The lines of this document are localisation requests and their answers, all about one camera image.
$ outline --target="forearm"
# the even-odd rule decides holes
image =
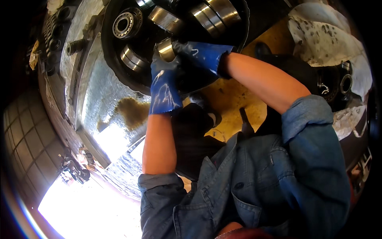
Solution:
[[[175,172],[176,150],[169,114],[149,115],[142,157],[144,174]]]
[[[263,61],[238,53],[222,60],[222,69],[280,114],[298,98],[311,94],[298,80]]]

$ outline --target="oil stain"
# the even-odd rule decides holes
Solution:
[[[114,111],[123,117],[126,127],[132,130],[142,125],[148,118],[149,108],[149,102],[141,103],[129,97],[121,99]]]

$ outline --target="shiny metal ring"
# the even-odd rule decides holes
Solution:
[[[134,16],[131,13],[121,13],[113,23],[113,34],[116,38],[125,38],[134,25]]]
[[[180,33],[184,22],[163,8],[156,6],[149,15],[149,19],[157,26],[174,35]]]
[[[213,38],[218,38],[226,27],[218,15],[206,4],[201,3],[191,13]]]
[[[152,0],[135,0],[141,9],[147,9],[155,5]]]
[[[238,11],[229,0],[206,0],[206,2],[216,12],[226,27],[241,21]]]
[[[128,68],[135,72],[141,72],[150,65],[147,61],[135,54],[128,45],[126,45],[121,52],[121,60]]]
[[[172,62],[175,59],[175,53],[172,49],[171,38],[167,38],[164,41],[158,43],[158,51],[160,57],[166,62]]]
[[[350,91],[351,86],[353,84],[353,79],[350,74],[346,74],[342,77],[341,83],[340,83],[340,90],[342,94],[346,94]]]

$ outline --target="person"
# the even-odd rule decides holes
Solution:
[[[350,185],[311,67],[263,43],[256,59],[200,42],[175,41],[173,49],[172,62],[154,50],[151,64],[138,179],[142,238],[334,237],[346,222]],[[227,143],[204,136],[221,118],[200,95],[183,108],[175,82],[182,59],[236,79],[267,104],[254,135],[238,132]],[[190,192],[176,173],[192,180]]]

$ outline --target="metal shaft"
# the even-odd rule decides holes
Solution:
[[[66,47],[67,55],[73,55],[74,53],[80,52],[86,44],[85,39],[69,42]]]

